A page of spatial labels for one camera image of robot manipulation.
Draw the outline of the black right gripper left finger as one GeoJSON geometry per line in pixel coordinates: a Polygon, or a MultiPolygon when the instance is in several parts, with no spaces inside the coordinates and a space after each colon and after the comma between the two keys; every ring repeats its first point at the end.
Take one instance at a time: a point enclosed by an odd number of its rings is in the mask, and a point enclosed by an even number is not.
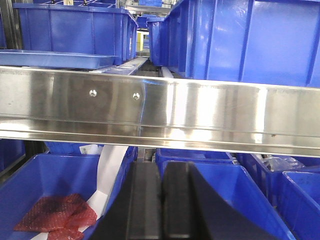
{"type": "Polygon", "coordinates": [[[131,164],[112,206],[91,240],[160,240],[161,180],[154,162],[131,164]]]}

